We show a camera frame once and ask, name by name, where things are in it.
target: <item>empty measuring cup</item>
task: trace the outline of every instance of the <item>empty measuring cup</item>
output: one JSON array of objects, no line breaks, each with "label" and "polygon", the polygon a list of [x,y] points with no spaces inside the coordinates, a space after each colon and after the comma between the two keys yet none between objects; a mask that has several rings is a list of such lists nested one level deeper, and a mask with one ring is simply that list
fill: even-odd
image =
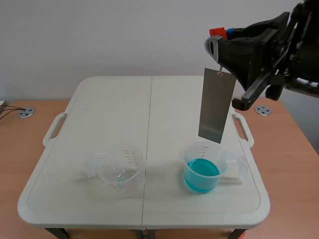
[{"label": "empty measuring cup", "polygon": [[199,193],[211,191],[222,177],[228,183],[242,183],[248,172],[243,155],[227,152],[220,144],[212,141],[196,141],[181,155],[185,182]]},{"label": "empty measuring cup", "polygon": [[89,177],[97,173],[122,196],[132,196],[144,187],[146,162],[133,146],[112,145],[95,152],[94,160],[84,166]]}]

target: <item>metal plate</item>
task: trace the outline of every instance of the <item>metal plate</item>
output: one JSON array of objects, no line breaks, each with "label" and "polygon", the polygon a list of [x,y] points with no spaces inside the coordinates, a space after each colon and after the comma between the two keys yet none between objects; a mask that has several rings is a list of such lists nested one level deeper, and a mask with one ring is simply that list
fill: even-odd
[{"label": "metal plate", "polygon": [[28,108],[25,108],[24,111],[19,111],[18,112],[18,117],[19,118],[27,118],[27,117],[30,117],[31,115],[33,115],[35,112],[34,108],[31,108],[31,107],[28,107]]},{"label": "metal plate", "polygon": [[271,114],[271,110],[267,106],[256,106],[255,111],[261,116],[269,116]]},{"label": "metal plate", "polygon": [[236,79],[205,68],[198,136],[220,143]]}]

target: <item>wooden surface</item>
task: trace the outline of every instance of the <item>wooden surface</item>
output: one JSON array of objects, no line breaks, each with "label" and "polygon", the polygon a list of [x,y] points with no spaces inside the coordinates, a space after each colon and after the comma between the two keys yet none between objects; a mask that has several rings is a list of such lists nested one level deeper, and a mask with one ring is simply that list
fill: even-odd
[{"label": "wooden surface", "polygon": [[[17,201],[43,152],[42,139],[68,101],[16,101],[35,107],[30,118],[13,112],[0,120],[0,239],[54,239],[31,228],[17,214]],[[259,99],[272,110],[269,117],[253,107],[240,112],[255,139],[255,161],[269,192],[271,211],[244,239],[316,238],[319,221],[319,157],[284,106]],[[134,239],[127,230],[68,230],[72,239]],[[158,239],[225,239],[230,230],[160,230]]]}]

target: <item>blue part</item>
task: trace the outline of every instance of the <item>blue part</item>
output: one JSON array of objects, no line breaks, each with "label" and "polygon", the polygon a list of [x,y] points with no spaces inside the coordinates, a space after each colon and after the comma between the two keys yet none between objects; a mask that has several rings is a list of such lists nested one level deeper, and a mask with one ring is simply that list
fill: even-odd
[{"label": "blue part", "polygon": [[233,37],[233,32],[234,32],[234,28],[230,28],[226,30],[226,35],[228,40],[231,40],[231,38]]},{"label": "blue part", "polygon": [[197,158],[188,163],[188,166],[196,173],[194,174],[191,170],[185,169],[184,178],[185,182],[189,188],[199,193],[208,193],[211,191],[218,183],[220,177],[216,178],[206,178],[203,176],[217,176],[219,175],[219,170],[215,164],[211,161]]}]

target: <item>metal grommet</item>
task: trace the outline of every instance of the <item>metal grommet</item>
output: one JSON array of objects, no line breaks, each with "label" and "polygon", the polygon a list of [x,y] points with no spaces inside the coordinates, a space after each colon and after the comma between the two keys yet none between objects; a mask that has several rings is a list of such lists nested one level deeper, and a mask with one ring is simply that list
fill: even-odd
[{"label": "metal grommet", "polygon": [[35,109],[34,108],[31,108],[31,107],[28,107],[28,108],[25,108],[24,111],[19,111],[18,113],[18,117],[23,119],[23,118],[27,118],[27,117],[30,117],[31,115],[33,115],[35,112]]},{"label": "metal grommet", "polygon": [[267,106],[256,106],[255,111],[261,116],[269,116],[271,114],[271,110]]}]

